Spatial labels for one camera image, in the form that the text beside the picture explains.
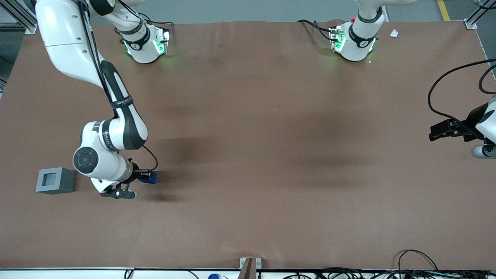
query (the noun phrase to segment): table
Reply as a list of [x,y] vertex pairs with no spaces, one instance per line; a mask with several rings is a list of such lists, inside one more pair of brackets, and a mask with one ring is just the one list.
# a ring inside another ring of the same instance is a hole
[[[258,256],[266,268],[393,268],[413,248],[442,269],[494,268],[495,162],[471,156],[478,143],[428,139],[443,120],[427,106],[432,83],[485,58],[461,21],[385,23],[357,63],[300,23],[177,25],[170,56],[148,65],[112,26],[94,30],[148,126],[159,183],[132,183],[132,201],[101,198],[79,175],[74,193],[35,193],[38,170],[73,169],[82,127],[112,111],[26,36],[0,101],[1,267],[230,268]],[[485,69],[448,76],[434,107],[464,119],[487,102]],[[430,268],[413,255],[402,267]]]

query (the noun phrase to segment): gray box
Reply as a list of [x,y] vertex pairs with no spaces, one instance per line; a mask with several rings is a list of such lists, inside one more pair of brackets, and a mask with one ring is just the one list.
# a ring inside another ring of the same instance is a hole
[[75,170],[66,168],[42,169],[38,174],[36,191],[50,195],[74,192],[75,177]]

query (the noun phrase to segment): floor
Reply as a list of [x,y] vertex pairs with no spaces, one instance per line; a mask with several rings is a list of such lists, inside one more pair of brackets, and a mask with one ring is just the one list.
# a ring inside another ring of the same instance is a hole
[[[25,0],[32,7],[30,0]],[[390,21],[438,21],[443,20],[439,3],[444,3],[447,15],[444,19],[462,20],[475,11],[469,0],[418,0],[408,6],[388,7]],[[163,1],[147,0],[136,7],[157,21],[174,23],[210,23],[217,21],[297,21],[311,19],[329,21],[356,16],[356,4],[352,0],[216,0],[216,1]],[[0,9],[0,22],[9,21]],[[93,24],[108,24],[101,17],[94,17]],[[496,57],[496,11],[487,12],[477,23],[479,37],[489,58]],[[8,80],[12,63],[15,62],[24,34],[0,32],[0,78]]]

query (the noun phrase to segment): metal frame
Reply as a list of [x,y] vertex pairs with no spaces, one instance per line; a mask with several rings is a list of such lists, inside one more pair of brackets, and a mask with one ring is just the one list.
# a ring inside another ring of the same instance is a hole
[[24,28],[25,34],[36,32],[38,26],[36,15],[23,6],[19,0],[0,0],[0,6],[17,20],[17,23],[0,24],[0,31],[20,31]]
[[[492,7],[495,4],[496,4],[496,0],[486,0],[483,6]],[[467,30],[477,29],[477,25],[476,25],[477,20],[479,20],[479,18],[481,18],[487,11],[488,10],[486,9],[477,8],[477,10],[475,10],[475,12],[469,18],[465,18],[463,20],[463,23],[465,23],[465,28],[467,28]]]

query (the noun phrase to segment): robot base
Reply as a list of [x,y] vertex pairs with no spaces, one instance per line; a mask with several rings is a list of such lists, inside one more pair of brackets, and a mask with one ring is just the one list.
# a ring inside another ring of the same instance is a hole
[[329,30],[330,38],[338,40],[337,42],[331,41],[331,49],[333,52],[339,53],[346,60],[360,61],[372,51],[375,39],[371,43],[367,42],[367,45],[363,48],[358,47],[350,38],[349,29],[351,24],[348,21],[343,25],[336,26],[335,29]]

